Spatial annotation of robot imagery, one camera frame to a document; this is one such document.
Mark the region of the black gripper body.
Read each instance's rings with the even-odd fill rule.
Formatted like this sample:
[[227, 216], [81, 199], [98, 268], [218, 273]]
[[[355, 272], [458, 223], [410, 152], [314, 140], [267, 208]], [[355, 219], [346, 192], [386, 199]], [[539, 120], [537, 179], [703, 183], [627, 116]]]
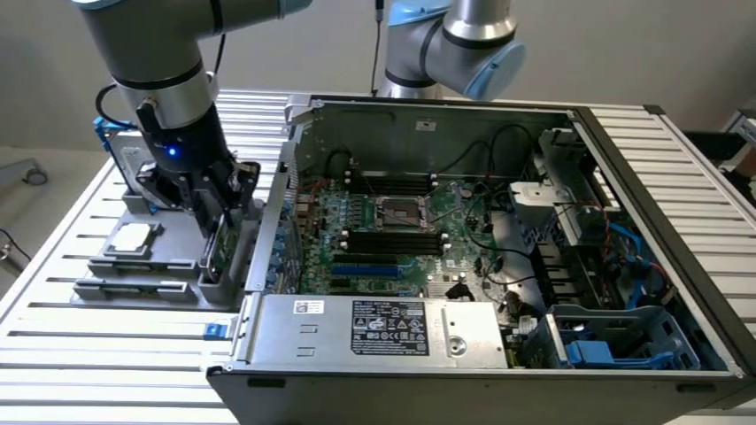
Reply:
[[211, 175], [226, 180], [233, 170], [215, 109], [187, 126], [142, 131], [150, 155], [159, 169], [174, 174]]

